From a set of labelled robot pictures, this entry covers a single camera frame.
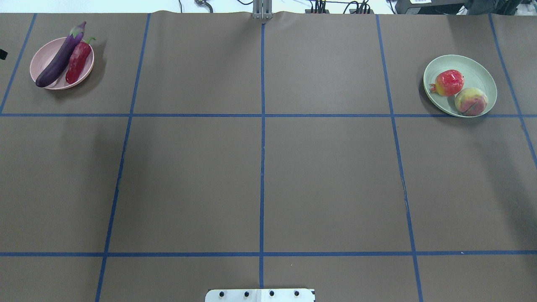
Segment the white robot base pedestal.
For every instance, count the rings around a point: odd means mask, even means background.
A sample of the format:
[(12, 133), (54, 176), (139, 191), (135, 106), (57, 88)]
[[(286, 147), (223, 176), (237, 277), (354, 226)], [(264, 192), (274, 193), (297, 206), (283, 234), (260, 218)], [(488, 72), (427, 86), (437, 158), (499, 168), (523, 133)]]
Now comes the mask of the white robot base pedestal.
[(313, 289), (215, 289), (205, 295), (206, 302), (315, 302)]

